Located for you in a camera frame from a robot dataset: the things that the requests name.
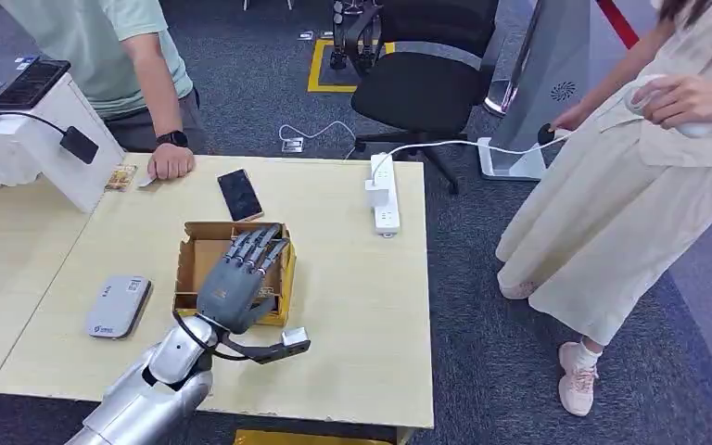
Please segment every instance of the power bank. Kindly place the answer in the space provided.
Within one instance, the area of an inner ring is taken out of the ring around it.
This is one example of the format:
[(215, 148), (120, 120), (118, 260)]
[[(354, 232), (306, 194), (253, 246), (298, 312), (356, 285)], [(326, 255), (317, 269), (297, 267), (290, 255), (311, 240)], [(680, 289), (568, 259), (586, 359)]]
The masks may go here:
[(111, 276), (88, 312), (86, 332), (92, 337), (126, 337), (150, 292), (151, 282), (142, 276)]

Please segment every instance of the office chair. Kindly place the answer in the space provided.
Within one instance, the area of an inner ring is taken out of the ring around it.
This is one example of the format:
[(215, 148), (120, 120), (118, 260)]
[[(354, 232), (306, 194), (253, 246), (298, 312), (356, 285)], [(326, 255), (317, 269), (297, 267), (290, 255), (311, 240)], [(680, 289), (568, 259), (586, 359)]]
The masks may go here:
[[(369, 142), (419, 144), (467, 140), (462, 133), (471, 108), (480, 105), (490, 89), (501, 50), (493, 38), (498, 0), (384, 0), (365, 5), (346, 32), (345, 51), (362, 77), (350, 105), (359, 114), (401, 129), (395, 133), (359, 135), (355, 151)], [(363, 63), (360, 40), (364, 30), (379, 22), (375, 63)], [(385, 43), (428, 42), (452, 46), (482, 59), (477, 70), (463, 62), (420, 53), (379, 56)], [(459, 185), (434, 147), (407, 150), (423, 155), (449, 180), (450, 192)]]

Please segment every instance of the card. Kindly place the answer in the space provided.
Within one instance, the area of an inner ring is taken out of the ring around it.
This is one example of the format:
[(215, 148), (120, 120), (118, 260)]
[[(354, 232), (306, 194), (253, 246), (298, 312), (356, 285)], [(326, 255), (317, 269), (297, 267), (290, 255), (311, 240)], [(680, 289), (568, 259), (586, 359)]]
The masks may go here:
[(119, 164), (116, 169), (113, 170), (113, 174), (110, 175), (108, 183), (105, 185), (105, 190), (114, 190), (117, 192), (124, 192), (129, 187), (130, 183), (133, 181), (134, 174), (137, 172), (137, 166)]

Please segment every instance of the white sock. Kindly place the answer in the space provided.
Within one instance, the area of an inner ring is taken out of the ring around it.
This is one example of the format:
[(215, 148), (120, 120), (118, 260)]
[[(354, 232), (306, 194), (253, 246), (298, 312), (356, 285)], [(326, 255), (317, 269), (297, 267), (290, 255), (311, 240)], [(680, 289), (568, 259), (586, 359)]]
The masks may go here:
[(585, 344), (580, 341), (578, 343), (578, 354), (577, 354), (577, 367), (580, 369), (583, 368), (592, 368), (596, 366), (596, 362), (599, 360), (599, 357), (602, 356), (602, 353), (599, 352), (598, 354), (596, 352), (593, 352), (589, 350), (588, 348), (585, 347)]

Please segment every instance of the green t-shirt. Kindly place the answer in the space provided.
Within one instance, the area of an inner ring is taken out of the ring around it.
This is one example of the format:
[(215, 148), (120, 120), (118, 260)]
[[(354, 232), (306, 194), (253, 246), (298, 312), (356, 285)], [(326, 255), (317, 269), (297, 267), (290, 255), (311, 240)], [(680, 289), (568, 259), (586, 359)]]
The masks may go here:
[(45, 54), (71, 62), (72, 79), (102, 117), (146, 106), (120, 44), (139, 34), (159, 34), (176, 93), (184, 97), (192, 91), (159, 0), (0, 0), (0, 6)]

